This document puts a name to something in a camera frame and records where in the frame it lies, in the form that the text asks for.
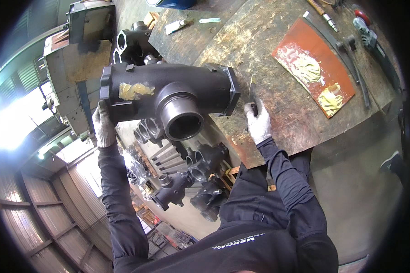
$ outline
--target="gloved hand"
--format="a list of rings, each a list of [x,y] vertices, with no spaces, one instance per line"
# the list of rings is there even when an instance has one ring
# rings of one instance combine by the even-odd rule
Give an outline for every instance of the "gloved hand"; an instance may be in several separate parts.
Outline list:
[[[94,131],[97,138],[97,146],[106,148],[116,141],[114,124],[109,119],[108,106],[106,102],[99,101],[93,114]]]
[[[255,142],[255,145],[259,144],[261,141],[266,140],[271,137],[272,134],[270,126],[270,117],[264,103],[261,99],[255,100],[258,108],[258,115],[254,116],[254,111],[252,110],[251,103],[244,105],[244,112],[247,118],[247,127],[249,128],[249,133]]]

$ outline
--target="sneaker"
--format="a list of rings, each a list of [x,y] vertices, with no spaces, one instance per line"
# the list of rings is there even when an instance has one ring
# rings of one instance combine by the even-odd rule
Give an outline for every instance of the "sneaker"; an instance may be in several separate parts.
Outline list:
[[[398,157],[398,159],[401,159],[401,156],[399,155],[398,151],[395,151],[394,154],[392,156],[390,156],[388,159],[386,159],[381,166],[379,167],[379,171],[380,172],[390,172],[390,165],[392,164],[392,161],[394,159],[396,159],[396,157]]]

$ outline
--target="yellow grease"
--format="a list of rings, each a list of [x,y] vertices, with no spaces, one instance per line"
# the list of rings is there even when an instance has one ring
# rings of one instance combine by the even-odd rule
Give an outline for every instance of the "yellow grease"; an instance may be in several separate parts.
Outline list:
[[[297,69],[293,74],[305,83],[318,82],[320,79],[320,65],[316,60],[304,53],[299,53],[298,58],[293,63]]]
[[[317,97],[319,105],[325,110],[328,116],[334,115],[342,107],[343,97],[334,94],[338,91],[340,91],[340,85],[335,83],[333,86],[325,88]]]
[[[148,87],[142,83],[136,83],[134,85],[121,83],[118,89],[118,97],[125,101],[139,100],[139,95],[153,95],[154,90],[154,87]]]

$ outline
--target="blue container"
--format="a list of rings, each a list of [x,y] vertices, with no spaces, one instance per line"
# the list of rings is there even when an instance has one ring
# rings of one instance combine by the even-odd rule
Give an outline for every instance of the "blue container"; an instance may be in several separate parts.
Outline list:
[[[186,10],[191,8],[196,0],[146,0],[146,3],[151,7]]]

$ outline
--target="wooden workbench surface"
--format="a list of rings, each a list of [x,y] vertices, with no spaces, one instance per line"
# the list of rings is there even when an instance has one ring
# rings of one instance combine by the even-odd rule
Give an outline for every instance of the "wooden workbench surface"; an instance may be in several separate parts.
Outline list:
[[[339,28],[339,33],[330,29],[337,39],[355,35],[360,71],[378,104],[381,107],[387,105],[394,96],[393,88],[361,44],[352,25],[351,3],[347,2],[348,8],[339,8],[338,12],[321,4]],[[243,105],[248,101],[252,74],[256,75],[257,96],[263,99],[271,117],[272,135],[277,145],[289,155],[342,134],[378,111],[373,98],[372,108],[365,109],[361,89],[349,74],[356,95],[328,120],[307,91],[272,58],[272,51],[305,11],[329,28],[305,0],[214,0],[193,9],[164,10],[149,41],[169,63],[193,66],[218,63],[234,68],[242,92],[235,111],[230,117],[211,116],[226,137],[226,143],[234,148],[248,168],[264,164],[249,133],[244,131]],[[220,18],[222,22],[199,24],[198,19],[203,18]],[[167,36],[165,25],[180,19],[194,20],[194,24]],[[381,31],[376,26],[371,28],[390,53]]]

